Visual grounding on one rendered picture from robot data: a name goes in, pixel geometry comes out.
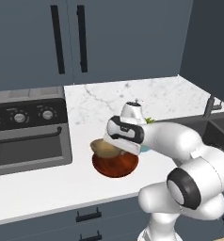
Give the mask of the red-brown bowl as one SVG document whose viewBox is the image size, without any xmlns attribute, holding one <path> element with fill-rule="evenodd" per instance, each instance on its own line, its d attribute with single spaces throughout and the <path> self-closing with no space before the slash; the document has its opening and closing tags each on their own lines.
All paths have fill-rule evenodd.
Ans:
<svg viewBox="0 0 224 241">
<path fill-rule="evenodd" d="M 138 164 L 138 157 L 131 153 L 119 154 L 113 158 L 92 156 L 93 167 L 102 175 L 110 178 L 120 178 L 132 173 Z"/>
</svg>

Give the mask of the grey-blue cabinet door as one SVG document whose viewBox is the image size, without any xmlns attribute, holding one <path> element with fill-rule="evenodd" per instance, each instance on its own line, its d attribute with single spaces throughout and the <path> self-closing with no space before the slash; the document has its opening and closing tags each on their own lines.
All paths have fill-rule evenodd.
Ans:
<svg viewBox="0 0 224 241">
<path fill-rule="evenodd" d="M 179 74 L 193 0 L 67 0 L 74 83 Z M 81 72 L 77 6 L 85 6 L 88 71 Z"/>
<path fill-rule="evenodd" d="M 59 74 L 51 5 L 58 6 L 65 73 Z M 66 0 L 0 0 L 0 90 L 72 83 Z"/>
</svg>

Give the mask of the tan bowl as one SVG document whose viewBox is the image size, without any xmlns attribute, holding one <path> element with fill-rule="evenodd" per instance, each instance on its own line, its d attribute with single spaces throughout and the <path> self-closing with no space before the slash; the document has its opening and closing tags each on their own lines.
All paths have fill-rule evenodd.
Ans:
<svg viewBox="0 0 224 241">
<path fill-rule="evenodd" d="M 119 154 L 124 153 L 124 150 L 109 144 L 102 138 L 93 140 L 90 143 L 90 148 L 101 158 L 114 158 Z"/>
</svg>

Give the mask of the grey-blue drawer front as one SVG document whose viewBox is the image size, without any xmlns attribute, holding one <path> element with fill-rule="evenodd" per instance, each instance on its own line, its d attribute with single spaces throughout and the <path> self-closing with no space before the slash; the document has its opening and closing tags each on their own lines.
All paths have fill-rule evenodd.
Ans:
<svg viewBox="0 0 224 241">
<path fill-rule="evenodd" d="M 103 237 L 101 241 L 136 241 L 145 226 L 145 222 L 139 218 L 111 219 L 68 228 L 58 237 L 59 241 L 78 241 L 80 234 L 88 237 L 100 231 Z"/>
<path fill-rule="evenodd" d="M 102 217 L 76 222 L 77 211 L 82 216 L 95 213 L 97 207 Z M 133 197 L 3 224 L 0 225 L 0 241 L 59 241 L 58 236 L 64 230 L 77 225 L 119 218 L 139 218 L 147 225 L 149 217 L 140 209 L 137 197 Z"/>
</svg>

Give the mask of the silver oven knob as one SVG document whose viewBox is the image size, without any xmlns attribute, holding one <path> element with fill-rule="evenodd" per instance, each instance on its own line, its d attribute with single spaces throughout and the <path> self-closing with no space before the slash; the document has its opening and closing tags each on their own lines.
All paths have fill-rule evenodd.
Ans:
<svg viewBox="0 0 224 241">
<path fill-rule="evenodd" d="M 45 120 L 50 120 L 52 117 L 54 116 L 53 112 L 51 110 L 45 110 L 43 113 L 42 113 L 42 117 L 45 119 Z"/>
<path fill-rule="evenodd" d="M 14 116 L 14 120 L 18 123 L 22 123 L 25 121 L 25 115 L 22 113 L 18 113 Z"/>
</svg>

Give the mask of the dark grey sink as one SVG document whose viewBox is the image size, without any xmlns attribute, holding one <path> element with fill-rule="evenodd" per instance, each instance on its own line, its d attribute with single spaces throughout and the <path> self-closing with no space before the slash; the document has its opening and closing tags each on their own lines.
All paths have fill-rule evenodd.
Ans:
<svg viewBox="0 0 224 241">
<path fill-rule="evenodd" d="M 209 118 L 191 116 L 162 120 L 175 122 L 198 132 L 206 145 L 214 146 L 224 152 L 224 112 L 212 114 Z"/>
</svg>

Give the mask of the dark grey tap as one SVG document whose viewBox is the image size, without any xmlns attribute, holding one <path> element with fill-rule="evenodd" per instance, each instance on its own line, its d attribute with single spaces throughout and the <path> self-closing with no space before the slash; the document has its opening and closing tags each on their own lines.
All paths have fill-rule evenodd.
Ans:
<svg viewBox="0 0 224 241">
<path fill-rule="evenodd" d="M 213 95 L 210 95 L 210 97 L 207 100 L 207 104 L 204 109 L 203 117 L 209 118 L 211 113 L 215 110 L 220 110 L 222 108 L 222 103 L 215 104 L 215 97 Z"/>
</svg>

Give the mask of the black toaster oven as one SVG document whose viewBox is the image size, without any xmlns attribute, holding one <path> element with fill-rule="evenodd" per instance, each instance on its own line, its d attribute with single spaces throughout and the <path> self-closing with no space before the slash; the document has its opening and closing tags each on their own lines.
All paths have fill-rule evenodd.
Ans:
<svg viewBox="0 0 224 241">
<path fill-rule="evenodd" d="M 53 112 L 54 116 L 50 120 L 42 117 L 45 110 Z M 25 115 L 24 122 L 14 120 L 18 113 Z M 68 124 L 62 87 L 0 91 L 0 131 L 62 123 Z"/>
</svg>

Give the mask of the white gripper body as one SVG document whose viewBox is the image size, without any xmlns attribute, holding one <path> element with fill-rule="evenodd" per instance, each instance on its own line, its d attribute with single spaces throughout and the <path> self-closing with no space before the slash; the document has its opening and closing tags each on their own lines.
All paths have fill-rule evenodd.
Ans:
<svg viewBox="0 0 224 241">
<path fill-rule="evenodd" d="M 132 124 L 146 124 L 142 115 L 142 106 L 132 102 L 133 105 L 125 104 L 121 110 L 120 117 L 123 122 Z"/>
</svg>

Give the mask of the toaster oven glass door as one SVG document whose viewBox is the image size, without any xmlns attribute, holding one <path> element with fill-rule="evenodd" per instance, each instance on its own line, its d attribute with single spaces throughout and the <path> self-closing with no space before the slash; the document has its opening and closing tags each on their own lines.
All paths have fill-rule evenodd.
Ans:
<svg viewBox="0 0 224 241">
<path fill-rule="evenodd" d="M 58 126 L 62 132 L 56 137 L 0 144 L 0 175 L 70 164 L 72 148 L 67 123 L 0 131 L 0 139 L 50 134 Z"/>
</svg>

